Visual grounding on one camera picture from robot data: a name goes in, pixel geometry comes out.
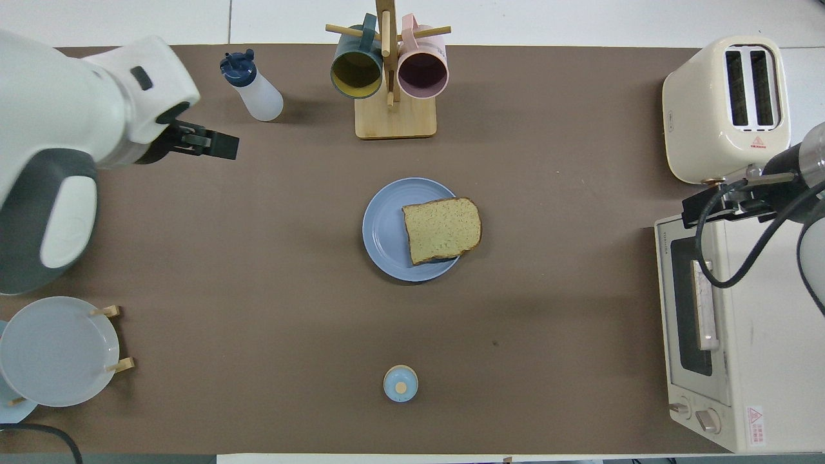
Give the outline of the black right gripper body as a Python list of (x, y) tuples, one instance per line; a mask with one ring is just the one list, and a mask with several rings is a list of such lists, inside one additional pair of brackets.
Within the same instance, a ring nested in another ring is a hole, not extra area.
[(791, 182), (773, 183), (754, 188), (746, 188), (737, 193), (741, 197), (740, 208), (746, 213), (754, 213), (760, 222), (767, 222), (778, 217), (797, 197), (808, 191), (808, 185), (802, 179), (799, 167), (799, 145), (793, 145), (774, 156), (761, 173), (771, 175), (794, 173), (796, 179)]

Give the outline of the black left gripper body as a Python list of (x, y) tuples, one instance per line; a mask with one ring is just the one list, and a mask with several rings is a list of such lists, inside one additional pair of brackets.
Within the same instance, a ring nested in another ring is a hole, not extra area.
[(189, 109), (189, 106), (191, 106), (189, 102), (180, 102), (167, 111), (162, 112), (162, 114), (156, 118), (155, 121), (157, 124), (165, 124), (167, 127), (162, 131), (161, 135), (150, 144), (144, 155), (135, 161), (136, 165), (153, 164), (153, 162), (163, 159), (170, 152), (189, 155), (191, 150), (183, 141), (184, 136), (188, 133), (180, 129), (177, 122), (177, 117)]

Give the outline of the clear bottle with navy cap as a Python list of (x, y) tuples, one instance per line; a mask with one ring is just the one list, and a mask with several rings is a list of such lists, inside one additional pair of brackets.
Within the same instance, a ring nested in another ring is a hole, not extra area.
[(281, 115), (285, 108), (284, 98), (258, 70), (252, 49), (225, 53), (219, 70), (225, 81), (238, 92), (253, 118), (270, 122)]

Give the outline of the brown bread slice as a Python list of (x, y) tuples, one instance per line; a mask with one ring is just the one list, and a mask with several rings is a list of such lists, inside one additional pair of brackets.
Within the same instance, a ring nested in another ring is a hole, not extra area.
[(402, 206), (402, 214), (414, 266), (457, 258), (482, 240), (480, 212), (466, 197)]

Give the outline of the light blue round plate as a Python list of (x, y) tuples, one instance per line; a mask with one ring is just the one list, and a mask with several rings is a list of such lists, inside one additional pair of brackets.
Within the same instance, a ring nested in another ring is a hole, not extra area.
[(37, 406), (38, 403), (22, 397), (6, 383), (0, 382), (0, 423), (20, 423)]

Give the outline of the cream two-slot toaster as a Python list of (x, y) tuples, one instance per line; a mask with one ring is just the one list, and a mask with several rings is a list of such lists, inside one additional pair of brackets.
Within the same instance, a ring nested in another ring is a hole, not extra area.
[(701, 184), (790, 146), (790, 107), (780, 47), (757, 35), (706, 45), (664, 80), (666, 158), (681, 182)]

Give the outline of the brown table mat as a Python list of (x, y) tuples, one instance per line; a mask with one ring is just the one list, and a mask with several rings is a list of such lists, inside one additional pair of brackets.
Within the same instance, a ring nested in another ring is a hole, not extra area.
[[(90, 249), (38, 293), (122, 306), (133, 369), (38, 407), (85, 453), (686, 454), (669, 417), (655, 220), (695, 188), (664, 155), (661, 88), (692, 49), (448, 47), (427, 140), (363, 141), (331, 45), (259, 45), (285, 95), (251, 118), (227, 46), (176, 47), (202, 100), (183, 115), (236, 160), (103, 171)], [(362, 221), (405, 177), (471, 199), (478, 247), (430, 281), (369, 258)], [(389, 368), (420, 383), (396, 403)]]

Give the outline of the dark teal mug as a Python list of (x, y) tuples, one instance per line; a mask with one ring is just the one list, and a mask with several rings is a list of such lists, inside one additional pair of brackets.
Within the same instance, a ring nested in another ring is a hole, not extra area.
[(354, 99), (368, 98), (380, 90), (383, 82), (381, 40), (376, 36), (378, 19), (366, 13), (362, 24), (350, 29), (361, 36), (340, 35), (330, 68), (332, 83), (342, 95)]

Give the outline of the wooden mug rack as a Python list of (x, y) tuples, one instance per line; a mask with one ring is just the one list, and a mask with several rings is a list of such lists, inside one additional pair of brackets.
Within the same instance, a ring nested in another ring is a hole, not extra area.
[[(401, 140), (431, 137), (436, 134), (437, 130), (437, 96), (433, 98), (412, 98), (401, 91), (397, 73), (403, 18), (398, 18), (396, 15), (395, 0), (374, 0), (374, 3), (375, 12), (371, 14), (376, 15), (378, 19), (376, 36), (381, 40), (383, 82), (380, 90), (372, 96), (362, 99), (351, 98), (354, 100), (354, 134), (360, 140)], [(350, 27), (337, 26), (336, 24), (327, 24), (326, 30), (338, 34), (339, 38), (342, 34), (362, 35), (361, 32), (356, 32)], [(450, 32), (450, 26), (432, 26), (431, 30), (416, 32), (415, 36), (442, 35), (444, 38)]]

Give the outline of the white toaster oven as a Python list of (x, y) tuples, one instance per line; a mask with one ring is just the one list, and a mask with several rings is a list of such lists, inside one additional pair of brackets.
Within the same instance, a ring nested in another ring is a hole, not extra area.
[(825, 315), (790, 221), (733, 287), (711, 285), (678, 215), (654, 224), (672, 420), (737, 454), (825, 453)]

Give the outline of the pink mug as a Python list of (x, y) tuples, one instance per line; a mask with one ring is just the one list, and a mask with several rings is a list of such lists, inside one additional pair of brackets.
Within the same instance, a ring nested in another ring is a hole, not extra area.
[(445, 39), (442, 35), (415, 36), (416, 32), (431, 29), (427, 24), (419, 24), (413, 13), (402, 18), (398, 84), (401, 91), (412, 98), (439, 96), (450, 80)]

